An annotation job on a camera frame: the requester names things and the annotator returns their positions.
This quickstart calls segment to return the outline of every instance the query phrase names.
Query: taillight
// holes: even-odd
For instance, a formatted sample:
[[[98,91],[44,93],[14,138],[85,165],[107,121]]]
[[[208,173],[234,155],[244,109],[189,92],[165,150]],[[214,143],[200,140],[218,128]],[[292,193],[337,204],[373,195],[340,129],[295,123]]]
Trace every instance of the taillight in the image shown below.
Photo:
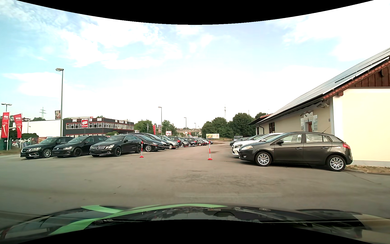
[[[351,150],[350,146],[347,143],[343,143],[342,146]]]

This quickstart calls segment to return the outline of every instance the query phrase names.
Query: white car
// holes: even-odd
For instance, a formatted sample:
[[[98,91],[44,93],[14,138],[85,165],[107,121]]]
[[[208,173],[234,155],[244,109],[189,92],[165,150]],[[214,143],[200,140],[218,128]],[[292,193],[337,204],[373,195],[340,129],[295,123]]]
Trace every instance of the white car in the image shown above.
[[[231,147],[231,151],[233,153],[233,155],[236,155],[238,156],[239,155],[239,148],[243,145],[247,145],[247,144],[251,144],[251,143],[256,143],[256,142],[261,142],[261,140],[264,140],[264,141],[267,141],[275,136],[278,136],[278,135],[281,135],[281,134],[284,134],[284,133],[270,133],[270,134],[263,134],[263,135],[258,135],[254,138],[252,138],[252,140],[246,140],[246,141],[239,141],[239,142],[236,142],[232,147]]]

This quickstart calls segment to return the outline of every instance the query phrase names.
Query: asphalt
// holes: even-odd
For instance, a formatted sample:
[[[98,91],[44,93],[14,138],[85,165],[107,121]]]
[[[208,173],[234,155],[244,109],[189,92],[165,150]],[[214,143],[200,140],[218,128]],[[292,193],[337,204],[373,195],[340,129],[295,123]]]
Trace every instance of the asphalt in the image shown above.
[[[229,143],[120,157],[0,157],[0,228],[86,205],[233,203],[338,209],[390,218],[390,176],[323,167],[259,167]]]

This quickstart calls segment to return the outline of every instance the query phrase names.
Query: red and white bollard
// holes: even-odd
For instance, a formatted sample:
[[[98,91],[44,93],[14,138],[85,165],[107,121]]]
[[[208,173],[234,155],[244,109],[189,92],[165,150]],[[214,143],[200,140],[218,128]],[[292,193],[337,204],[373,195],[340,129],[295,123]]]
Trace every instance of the red and white bollard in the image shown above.
[[[144,156],[142,156],[142,148],[143,148],[143,141],[141,141],[141,156],[140,156],[140,158],[144,157]]]

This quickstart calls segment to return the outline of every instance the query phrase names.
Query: red sign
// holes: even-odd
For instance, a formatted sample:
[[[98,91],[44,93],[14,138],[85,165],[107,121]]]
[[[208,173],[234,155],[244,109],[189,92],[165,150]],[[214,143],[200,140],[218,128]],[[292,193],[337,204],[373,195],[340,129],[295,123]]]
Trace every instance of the red sign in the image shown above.
[[[16,125],[17,137],[22,138],[22,114],[16,114],[13,117]]]
[[[1,127],[1,138],[8,138],[9,118],[10,112],[4,112]]]
[[[81,128],[88,128],[88,119],[81,120]]]

